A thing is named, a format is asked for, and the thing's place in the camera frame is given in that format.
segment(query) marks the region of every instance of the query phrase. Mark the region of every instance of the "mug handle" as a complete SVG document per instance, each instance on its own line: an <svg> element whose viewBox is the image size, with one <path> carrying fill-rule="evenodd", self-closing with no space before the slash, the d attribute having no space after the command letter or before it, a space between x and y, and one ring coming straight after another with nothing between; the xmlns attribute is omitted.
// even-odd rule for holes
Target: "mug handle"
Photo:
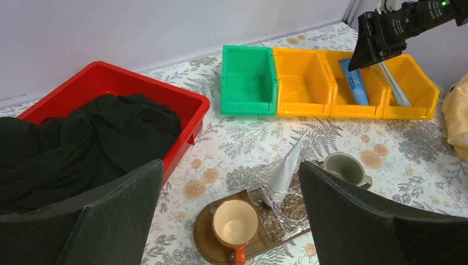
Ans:
<svg viewBox="0 0 468 265"><path fill-rule="evenodd" d="M369 189L370 187L372 187L372 178L365 175L364 176L364 184L361 185L361 188L363 189Z"/></svg>
<svg viewBox="0 0 468 265"><path fill-rule="evenodd" d="M246 249L244 247L236 247L236 265L246 264Z"/></svg>

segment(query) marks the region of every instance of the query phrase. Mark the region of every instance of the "white wall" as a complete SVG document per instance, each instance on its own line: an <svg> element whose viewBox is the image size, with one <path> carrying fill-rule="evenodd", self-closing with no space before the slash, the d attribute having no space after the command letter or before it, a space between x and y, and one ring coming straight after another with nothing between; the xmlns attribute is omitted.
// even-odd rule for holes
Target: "white wall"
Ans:
<svg viewBox="0 0 468 265"><path fill-rule="evenodd" d="M397 9L402 0L398 0ZM372 11L377 0L363 0L357 16ZM357 16L351 26L358 30ZM450 88L468 72L468 25L457 27L455 21L428 30L406 41L405 54L411 54L426 75L443 88Z"/></svg>
<svg viewBox="0 0 468 265"><path fill-rule="evenodd" d="M42 97L92 61L143 71L340 21L349 2L0 0L0 106Z"/></svg>

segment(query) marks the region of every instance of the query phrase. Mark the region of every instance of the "floral tablecloth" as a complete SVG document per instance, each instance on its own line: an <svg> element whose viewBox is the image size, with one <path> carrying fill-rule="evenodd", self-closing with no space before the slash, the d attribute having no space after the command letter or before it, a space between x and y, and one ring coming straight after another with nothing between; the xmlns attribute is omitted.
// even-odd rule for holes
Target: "floral tablecloth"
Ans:
<svg viewBox="0 0 468 265"><path fill-rule="evenodd" d="M357 33L344 23L256 46L352 51ZM204 126L161 190L142 265L207 264L192 228L207 204L246 189L248 177L273 168L305 129L303 157L347 152L373 177L370 191L416 208L468 217L468 165L446 142L440 104L432 121L231 117L219 113L221 54L143 73L203 94ZM34 104L0 110L16 116ZM309 233L248 264L318 264Z"/></svg>

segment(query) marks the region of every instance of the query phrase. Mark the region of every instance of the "yellow cloth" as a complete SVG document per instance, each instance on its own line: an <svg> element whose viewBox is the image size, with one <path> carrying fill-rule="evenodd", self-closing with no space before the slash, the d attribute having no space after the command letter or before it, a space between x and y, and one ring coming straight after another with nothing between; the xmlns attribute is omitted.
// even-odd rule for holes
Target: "yellow cloth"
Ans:
<svg viewBox="0 0 468 265"><path fill-rule="evenodd" d="M448 143L468 163L468 73L453 86L442 102Z"/></svg>

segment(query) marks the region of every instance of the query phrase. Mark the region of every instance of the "green plastic bin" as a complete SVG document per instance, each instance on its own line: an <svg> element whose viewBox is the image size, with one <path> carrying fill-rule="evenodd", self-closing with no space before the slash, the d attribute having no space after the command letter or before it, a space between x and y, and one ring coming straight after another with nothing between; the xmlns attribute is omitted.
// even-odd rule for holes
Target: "green plastic bin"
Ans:
<svg viewBox="0 0 468 265"><path fill-rule="evenodd" d="M275 115L277 96L278 80L271 48L223 47L221 114Z"/></svg>

